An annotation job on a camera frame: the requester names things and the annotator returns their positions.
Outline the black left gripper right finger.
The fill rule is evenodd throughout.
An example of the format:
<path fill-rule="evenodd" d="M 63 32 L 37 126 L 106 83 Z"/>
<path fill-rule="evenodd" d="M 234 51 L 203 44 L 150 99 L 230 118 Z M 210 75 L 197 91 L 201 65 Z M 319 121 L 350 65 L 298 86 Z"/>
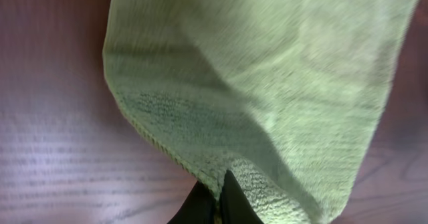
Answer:
<path fill-rule="evenodd" d="M 231 171 L 225 173 L 220 212 L 223 224 L 263 224 Z"/>

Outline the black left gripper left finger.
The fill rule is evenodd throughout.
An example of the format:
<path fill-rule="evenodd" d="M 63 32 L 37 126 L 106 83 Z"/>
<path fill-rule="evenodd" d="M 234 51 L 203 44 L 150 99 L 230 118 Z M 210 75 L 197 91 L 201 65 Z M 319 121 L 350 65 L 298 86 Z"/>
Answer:
<path fill-rule="evenodd" d="M 214 224 L 216 200 L 209 189 L 196 182 L 181 208 L 168 224 Z"/>

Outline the light green cloth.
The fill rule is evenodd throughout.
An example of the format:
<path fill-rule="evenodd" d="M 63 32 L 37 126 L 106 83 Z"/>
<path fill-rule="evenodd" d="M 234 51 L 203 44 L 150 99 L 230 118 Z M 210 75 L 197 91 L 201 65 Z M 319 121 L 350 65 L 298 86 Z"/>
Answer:
<path fill-rule="evenodd" d="M 104 76 L 136 130 L 265 223 L 345 208 L 418 0 L 111 0 Z"/>

